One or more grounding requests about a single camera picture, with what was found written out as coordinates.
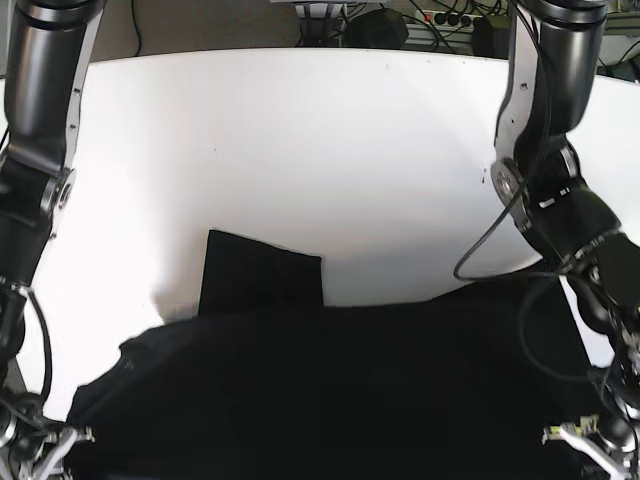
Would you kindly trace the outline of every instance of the cable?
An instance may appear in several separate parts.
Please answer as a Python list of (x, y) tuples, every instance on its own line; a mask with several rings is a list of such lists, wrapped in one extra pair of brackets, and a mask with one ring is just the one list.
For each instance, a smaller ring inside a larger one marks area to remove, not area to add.
[(351, 20), (352, 18), (357, 17), (358, 15), (360, 15), (360, 14), (364, 11), (364, 9), (365, 9), (365, 8), (367, 8), (367, 4), (366, 4), (366, 3), (361, 3), (361, 4), (360, 4), (360, 5), (358, 5), (357, 7), (354, 7), (354, 8), (353, 8), (354, 10), (357, 10), (357, 11), (353, 11), (353, 12), (351, 12), (350, 14), (348, 14), (348, 17), (347, 17), (347, 18), (348, 18), (349, 20)]
[[(420, 12), (422, 11), (422, 9), (421, 9), (420, 7), (418, 7), (418, 5), (417, 5), (415, 2), (413, 2), (412, 0), (409, 0), (409, 1), (410, 1), (411, 3), (413, 3), (413, 6), (414, 6), (414, 7), (416, 7), (416, 8), (418, 9), (418, 11), (420, 11)], [(450, 11), (452, 11), (452, 12), (460, 13), (459, 11), (454, 10), (452, 7), (450, 7), (449, 5), (447, 5), (447, 4), (445, 4), (445, 3), (442, 3), (442, 2), (441, 2), (441, 1), (439, 1), (439, 0), (433, 0), (433, 3), (437, 3), (438, 5), (440, 5), (440, 6), (444, 7), (444, 8), (446, 8), (446, 9), (451, 9)]]
[(11, 413), (13, 413), (17, 418), (19, 418), (24, 423), (26, 423), (27, 425), (35, 428), (36, 430), (43, 431), (44, 425), (40, 425), (38, 422), (32, 420), (31, 418), (27, 417), (25, 414), (20, 412), (16, 407), (11, 405), (11, 403), (6, 398), (4, 398), (4, 396), (1, 394), (0, 394), (0, 404), (4, 408), (9, 410)]
[(507, 0), (507, 1), (509, 2), (509, 4), (511, 4), (511, 7), (513, 8), (514, 12), (518, 16), (518, 18), (520, 18), (520, 20), (522, 21), (522, 24), (526, 28), (527, 33), (529, 34), (529, 37), (533, 42), (533, 46), (536, 49), (536, 53), (538, 54), (537, 61), (538, 61), (538, 65), (540, 66), (540, 76), (542, 78), (541, 83), (544, 86), (544, 96), (545, 96), (544, 123), (542, 127), (542, 135), (540, 137), (540, 142), (536, 147), (536, 154), (527, 172), (527, 176), (523, 179), (522, 183), (518, 187), (518, 190), (513, 195), (511, 200), (509, 200), (509, 203), (504, 208), (502, 213), (493, 222), (493, 224), (487, 229), (487, 231), (484, 232), (484, 234), (478, 239), (478, 241), (476, 241), (476, 243), (473, 244), (473, 246), (469, 250), (467, 250), (467, 252), (462, 256), (462, 258), (458, 261), (455, 268), (453, 269), (453, 276), (457, 280), (467, 281), (467, 282), (493, 280), (497, 277), (495, 275), (490, 275), (485, 277), (462, 276), (460, 275), (460, 270), (462, 269), (464, 264), (467, 263), (467, 261), (469, 261), (469, 259), (473, 256), (473, 254), (482, 245), (484, 245), (484, 243), (489, 239), (489, 237), (493, 235), (493, 233), (498, 229), (498, 227), (503, 222), (503, 220), (509, 215), (514, 205), (518, 202), (518, 200), (520, 200), (522, 195), (524, 195), (527, 185), (529, 184), (531, 179), (534, 177), (534, 175), (536, 174), (536, 171), (540, 167), (540, 164), (544, 160), (544, 156), (547, 151), (547, 143), (549, 141), (550, 130), (551, 130), (551, 92), (550, 92), (550, 85), (549, 85), (549, 77), (547, 75), (547, 71), (544, 65), (543, 52), (540, 48), (540, 45), (538, 45), (538, 41), (536, 40), (536, 35), (531, 29), (531, 26), (527, 23), (527, 20), (524, 17), (524, 14), (518, 8), (516, 0)]
[(44, 313), (42, 313), (42, 309), (40, 308), (40, 304), (38, 303), (35, 292), (31, 288), (27, 288), (26, 290), (29, 301), (31, 302), (31, 305), (33, 305), (33, 309), (36, 311), (36, 316), (38, 317), (40, 328), (42, 329), (42, 344), (44, 349), (44, 382), (42, 385), (42, 392), (40, 393), (40, 396), (42, 397), (42, 403), (44, 404), (51, 394), (51, 383), (53, 380), (53, 355), (51, 353), (51, 337), (49, 336), (47, 321), (44, 318)]
[(626, 52), (624, 52), (624, 54), (622, 55), (622, 57), (620, 57), (620, 60), (618, 60), (618, 63), (616, 63), (616, 64), (614, 65), (614, 67), (615, 67), (615, 66), (617, 66), (617, 65), (620, 65), (622, 62), (624, 62), (624, 59), (625, 59), (625, 58), (627, 58), (627, 55), (629, 55), (629, 53), (631, 52), (631, 50), (633, 50), (633, 49), (634, 49), (634, 47), (636, 47), (638, 44), (640, 44), (640, 40), (638, 40), (637, 42), (634, 42), (634, 43), (633, 43), (633, 45), (631, 45), (631, 46), (627, 49), (627, 51), (626, 51)]
[(9, 125), (7, 125), (7, 128), (4, 130), (4, 134), (2, 135), (2, 140), (0, 140), (0, 149), (4, 147), (4, 142), (7, 140), (8, 136), (9, 136)]
[(133, 20), (133, 28), (136, 31), (136, 37), (138, 37), (138, 49), (136, 50), (134, 57), (138, 57), (142, 51), (142, 34), (140, 33), (138, 18), (136, 17), (136, 0), (131, 0), (131, 19)]
[[(421, 12), (421, 11), (422, 11), (422, 9), (418, 6), (418, 4), (417, 4), (414, 0), (409, 0), (409, 2), (410, 2), (414, 7), (416, 7), (416, 8), (418, 9), (418, 11), (419, 11), (419, 12)], [(412, 19), (412, 20), (416, 20), (416, 21), (418, 21), (418, 22), (422, 23), (423, 25), (426, 25), (426, 23), (425, 23), (425, 22), (422, 22), (422, 21), (420, 21), (420, 20), (417, 20), (417, 19), (415, 19), (415, 18), (413, 18), (413, 17), (409, 17), (408, 15), (403, 15), (403, 17), (408, 17), (408, 18), (410, 18), (410, 19)], [(456, 51), (455, 51), (453, 48), (451, 48), (451, 45), (449, 45), (449, 42), (447, 42), (447, 39), (446, 39), (446, 38), (444, 38), (444, 37), (442, 36), (442, 34), (441, 34), (441, 33), (440, 33), (440, 31), (436, 28), (436, 26), (433, 24), (433, 22), (432, 22), (431, 20), (429, 20), (428, 18), (426, 18), (426, 17), (425, 17), (425, 20), (427, 20), (428, 24), (429, 24), (429, 25), (431, 25), (431, 26), (433, 27), (433, 33), (434, 33), (434, 35), (436, 35), (437, 37), (440, 37), (440, 40), (442, 40), (442, 43), (444, 43), (444, 44), (447, 46), (447, 48), (451, 51), (451, 53), (453, 53), (453, 54), (455, 55)]]
[[(451, 12), (456, 12), (456, 11), (457, 11), (457, 10), (456, 10), (456, 8), (458, 7), (458, 2), (459, 2), (459, 1), (460, 1), (460, 0), (455, 0), (455, 1), (453, 2), (453, 5), (452, 5), (452, 6), (451, 6), (451, 7), (450, 7), (446, 12), (444, 12), (444, 13), (445, 13), (446, 15), (449, 15)], [(462, 15), (466, 9), (467, 9), (467, 7), (466, 7), (466, 5), (465, 5), (465, 7), (462, 9), (462, 12), (460, 12), (460, 15)]]
[(456, 28), (453, 32), (449, 32), (448, 34), (446, 34), (444, 37), (442, 38), (449, 38), (451, 35), (455, 35), (456, 33), (458, 33), (460, 30), (462, 30), (463, 28), (469, 28), (465, 25), (461, 25), (458, 28)]
[(428, 24), (427, 22), (423, 22), (422, 20), (418, 20), (417, 18), (413, 18), (409, 15), (402, 15), (404, 18), (407, 18), (409, 20), (413, 20), (414, 22), (418, 22), (421, 25), (424, 25), (425, 27), (427, 27), (427, 30), (430, 30), (433, 33), (433, 43), (431, 44), (431, 46), (433, 47), (433, 49), (431, 50), (432, 52), (435, 52), (438, 47), (440, 46), (440, 37), (438, 36), (438, 30), (436, 29), (436, 27), (434, 27), (431, 24)]
[(526, 336), (526, 317), (535, 302), (540, 298), (540, 296), (545, 292), (545, 290), (550, 287), (552, 282), (550, 280), (544, 280), (538, 282), (537, 285), (534, 285), (527, 295), (525, 296), (522, 306), (520, 307), (520, 311), (518, 312), (518, 317), (516, 319), (516, 325), (518, 327), (518, 339), (520, 340), (520, 346), (522, 347), (522, 351), (524, 352), (527, 359), (540, 371), (546, 373), (550, 377), (553, 377), (557, 380), (561, 380), (563, 382), (570, 383), (589, 383), (590, 379), (586, 375), (571, 375), (568, 373), (559, 372), (548, 365), (542, 363), (536, 355), (529, 348), (529, 344), (527, 343)]

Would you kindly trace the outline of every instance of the white table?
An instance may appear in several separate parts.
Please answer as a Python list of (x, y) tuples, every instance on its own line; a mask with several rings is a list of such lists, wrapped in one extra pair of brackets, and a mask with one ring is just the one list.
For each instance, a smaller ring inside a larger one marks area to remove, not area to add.
[[(330, 305), (459, 287), (456, 261), (501, 209), (486, 169), (506, 80), (501, 61), (346, 49), (93, 65), (76, 188), (36, 282), (55, 366), (46, 413), (64, 417), (122, 341), (194, 311), (211, 228), (323, 255)], [(571, 134), (636, 241), (639, 111), (636, 85), (598, 79)], [(535, 258), (507, 221), (467, 272)], [(38, 390), (27, 313), (19, 363)]]

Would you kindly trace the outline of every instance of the black fabric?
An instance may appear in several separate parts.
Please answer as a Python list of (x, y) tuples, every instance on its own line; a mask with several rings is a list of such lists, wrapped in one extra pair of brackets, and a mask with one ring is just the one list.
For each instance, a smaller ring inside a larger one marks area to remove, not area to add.
[[(523, 357), (515, 318), (530, 282), (320, 308), (311, 260), (212, 232), (210, 314), (125, 343), (118, 365), (76, 393), (69, 420), (98, 441), (71, 452), (75, 478), (579, 478), (584, 459), (542, 447), (542, 428), (600, 406), (587, 385)], [(265, 263), (264, 279), (252, 273)], [(532, 310), (527, 338), (548, 365), (586, 370), (559, 285)]]
[(209, 232), (199, 315), (324, 305), (320, 257)]

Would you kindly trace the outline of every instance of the silver metal part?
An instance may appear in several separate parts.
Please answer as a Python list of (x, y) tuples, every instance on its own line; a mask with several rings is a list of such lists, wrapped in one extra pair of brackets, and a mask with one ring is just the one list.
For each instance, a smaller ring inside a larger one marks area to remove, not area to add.
[[(505, 206), (511, 201), (522, 182), (515, 165), (506, 158), (497, 160), (491, 165), (491, 180), (500, 201)], [(516, 201), (511, 209), (511, 215), (520, 231), (525, 231), (531, 226), (522, 197)]]
[(11, 440), (13, 440), (13, 437), (16, 434), (16, 426), (18, 424), (18, 420), (13, 413), (8, 412), (8, 414), (10, 415), (9, 423), (5, 427), (4, 432), (2, 432), (2, 435), (0, 435), (0, 448), (4, 447)]
[(29, 480), (47, 480), (54, 470), (62, 473), (61, 462), (71, 451), (71, 447), (78, 441), (80, 432), (75, 428), (65, 428), (60, 435), (58, 445), (34, 469)]
[(11, 470), (7, 465), (7, 462), (3, 457), (0, 456), (0, 479), (2, 480), (13, 480), (13, 475), (11, 475)]
[(632, 418), (633, 420), (640, 420), (640, 410), (632, 407), (631, 405), (627, 405), (627, 403), (625, 403), (625, 401), (622, 400), (618, 395), (614, 395), (614, 400), (620, 410), (626, 413), (630, 418)]
[(627, 469), (614, 461), (604, 450), (596, 445), (592, 440), (583, 437), (576, 432), (571, 424), (563, 424), (560, 426), (559, 435), (573, 449), (588, 455), (600, 468), (611, 476), (611, 480), (623, 480), (627, 477)]
[(80, 125), (80, 102), (82, 100), (82, 89), (84, 88), (84, 79), (87, 76), (89, 61), (91, 60), (91, 52), (96, 36), (98, 35), (98, 27), (102, 12), (96, 15), (87, 23), (87, 29), (84, 34), (80, 56), (78, 57), (78, 66), (73, 78), (73, 94), (69, 99), (69, 109), (67, 110), (67, 131), (65, 134), (67, 140), (67, 152), (64, 160), (65, 168), (70, 169), (73, 163), (73, 156), (76, 153), (78, 144), (78, 125)]
[(576, 178), (578, 176), (578, 162), (576, 160), (575, 154), (573, 153), (573, 150), (571, 150), (568, 146), (565, 146), (560, 150), (560, 155), (562, 155), (562, 159), (564, 160), (564, 164), (567, 167), (569, 176), (571, 178)]
[(51, 209), (55, 204), (55, 198), (57, 194), (56, 189), (59, 188), (60, 180), (58, 178), (51, 177), (47, 182), (47, 185), (44, 187), (44, 193), (42, 194), (42, 199), (40, 200), (40, 210), (42, 210), (46, 214), (51, 213)]
[[(592, 435), (598, 431), (599, 415), (580, 417), (580, 424), (574, 425), (576, 433), (582, 436)], [(560, 427), (546, 427), (542, 432), (542, 444), (550, 440), (563, 440), (560, 436)]]
[[(472, 28), (447, 28), (440, 25), (437, 28), (442, 32), (442, 35), (446, 36), (447, 43), (452, 47), (464, 48), (465, 50), (471, 49)], [(436, 39), (440, 39), (439, 36), (436, 36), (422, 24), (407, 22), (407, 30), (409, 30), (409, 38), (407, 38), (405, 45), (415, 50), (422, 50), (423, 48), (431, 50)]]

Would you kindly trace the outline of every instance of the screw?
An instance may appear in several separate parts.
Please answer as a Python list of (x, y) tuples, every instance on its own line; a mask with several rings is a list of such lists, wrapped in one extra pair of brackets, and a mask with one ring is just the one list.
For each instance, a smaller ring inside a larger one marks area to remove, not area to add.
[(69, 201), (69, 197), (71, 196), (71, 184), (67, 184), (62, 189), (62, 194), (60, 194), (60, 201), (58, 202), (58, 208), (63, 209), (67, 202)]
[(600, 283), (600, 270), (598, 267), (593, 267), (589, 272), (589, 278), (593, 283)]
[(506, 197), (513, 195), (511, 182), (509, 182), (509, 178), (502, 172), (498, 173), (498, 187)]

